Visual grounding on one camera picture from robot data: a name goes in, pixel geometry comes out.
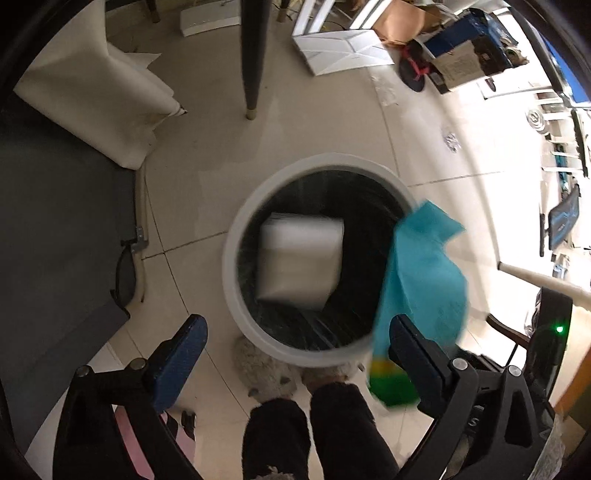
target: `blue cloth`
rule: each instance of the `blue cloth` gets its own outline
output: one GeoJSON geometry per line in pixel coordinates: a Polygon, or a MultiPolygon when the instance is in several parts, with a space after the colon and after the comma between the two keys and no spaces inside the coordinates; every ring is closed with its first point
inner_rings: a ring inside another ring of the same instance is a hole
{"type": "Polygon", "coordinates": [[[463,231],[431,202],[396,225],[376,314],[374,359],[387,358],[390,321],[401,313],[442,348],[455,344],[466,314],[467,285],[444,245],[463,231]]]}

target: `cardboard box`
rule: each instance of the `cardboard box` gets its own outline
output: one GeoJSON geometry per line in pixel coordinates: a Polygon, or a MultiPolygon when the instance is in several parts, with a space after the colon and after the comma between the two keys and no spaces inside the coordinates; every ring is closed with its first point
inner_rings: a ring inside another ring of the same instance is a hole
{"type": "Polygon", "coordinates": [[[433,9],[423,10],[404,0],[392,0],[372,28],[380,40],[406,45],[419,33],[437,28],[440,22],[441,18],[434,15],[433,9]]]}

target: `trash can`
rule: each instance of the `trash can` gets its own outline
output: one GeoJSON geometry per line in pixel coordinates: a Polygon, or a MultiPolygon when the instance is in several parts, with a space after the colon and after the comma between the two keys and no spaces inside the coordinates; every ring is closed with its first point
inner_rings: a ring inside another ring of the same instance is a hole
{"type": "Polygon", "coordinates": [[[315,155],[274,174],[241,207],[226,239],[223,287],[240,330],[267,354],[301,367],[368,353],[394,226],[413,207],[392,171],[352,155],[315,155]],[[272,213],[343,220],[339,283],[319,312],[256,297],[261,226],[272,213]]]}

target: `table leg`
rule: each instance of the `table leg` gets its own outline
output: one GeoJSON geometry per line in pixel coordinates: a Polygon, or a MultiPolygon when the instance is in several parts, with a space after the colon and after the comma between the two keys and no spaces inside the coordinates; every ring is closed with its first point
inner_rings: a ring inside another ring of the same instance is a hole
{"type": "Polygon", "coordinates": [[[283,23],[287,18],[287,9],[290,7],[290,0],[281,0],[281,7],[279,8],[279,13],[277,14],[277,21],[279,23],[283,23]]]}
{"type": "Polygon", "coordinates": [[[265,63],[267,24],[271,0],[241,0],[241,56],[242,84],[246,97],[246,118],[256,117],[261,86],[262,68],[265,63]]]}
{"type": "Polygon", "coordinates": [[[160,14],[158,13],[158,8],[156,7],[156,0],[146,0],[146,3],[148,4],[148,10],[150,11],[152,22],[158,23],[160,21],[160,14]]]}

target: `white pole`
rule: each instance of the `white pole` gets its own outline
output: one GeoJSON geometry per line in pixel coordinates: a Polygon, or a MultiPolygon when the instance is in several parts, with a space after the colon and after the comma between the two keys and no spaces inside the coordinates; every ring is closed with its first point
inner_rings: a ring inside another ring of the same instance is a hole
{"type": "Polygon", "coordinates": [[[537,287],[546,287],[555,290],[559,293],[563,293],[573,299],[573,303],[579,307],[591,312],[591,293],[583,290],[581,287],[573,285],[567,281],[559,278],[549,277],[548,275],[542,275],[541,273],[532,272],[525,268],[514,267],[513,265],[507,265],[503,262],[499,262],[498,268],[500,271],[513,275],[514,277],[525,280],[532,285],[537,287]]]}

